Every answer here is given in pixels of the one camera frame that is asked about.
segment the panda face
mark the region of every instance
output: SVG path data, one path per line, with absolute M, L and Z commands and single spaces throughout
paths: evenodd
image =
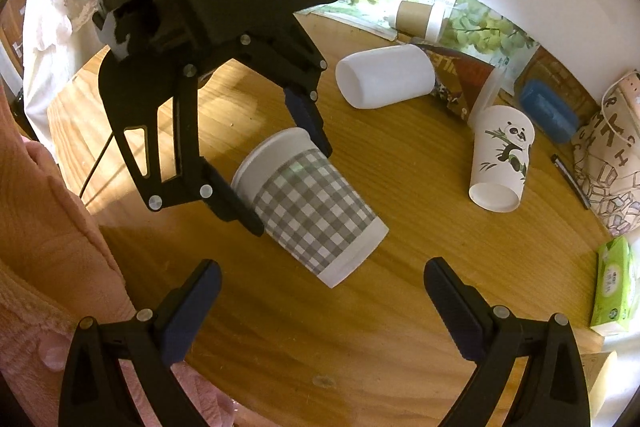
M 507 122 L 507 136 L 514 143 L 524 143 L 527 141 L 527 135 L 524 133 L 524 127 L 518 129 L 513 123 Z

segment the green tissue pack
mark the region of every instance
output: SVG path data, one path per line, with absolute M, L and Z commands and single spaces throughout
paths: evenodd
M 617 237 L 598 248 L 598 282 L 591 329 L 603 337 L 625 333 L 631 320 L 636 277 L 629 243 Z

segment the gray and white checkered pattern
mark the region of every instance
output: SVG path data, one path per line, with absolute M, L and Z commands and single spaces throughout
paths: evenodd
M 376 219 L 318 149 L 280 167 L 258 192 L 254 208 L 267 233 L 316 275 Z

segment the pink blanket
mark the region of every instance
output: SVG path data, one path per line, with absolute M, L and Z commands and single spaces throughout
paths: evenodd
M 0 87 L 0 371 L 36 427 L 58 424 L 62 370 L 78 320 L 129 319 L 124 279 L 92 216 L 44 147 L 17 131 Z M 172 368 L 209 425 L 229 427 L 233 402 L 186 363 Z M 145 425 L 158 420 L 130 365 Z

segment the blue object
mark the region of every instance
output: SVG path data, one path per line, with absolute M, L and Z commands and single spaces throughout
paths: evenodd
M 580 127 L 578 116 L 541 80 L 527 82 L 518 100 L 522 110 L 555 143 L 569 142 Z

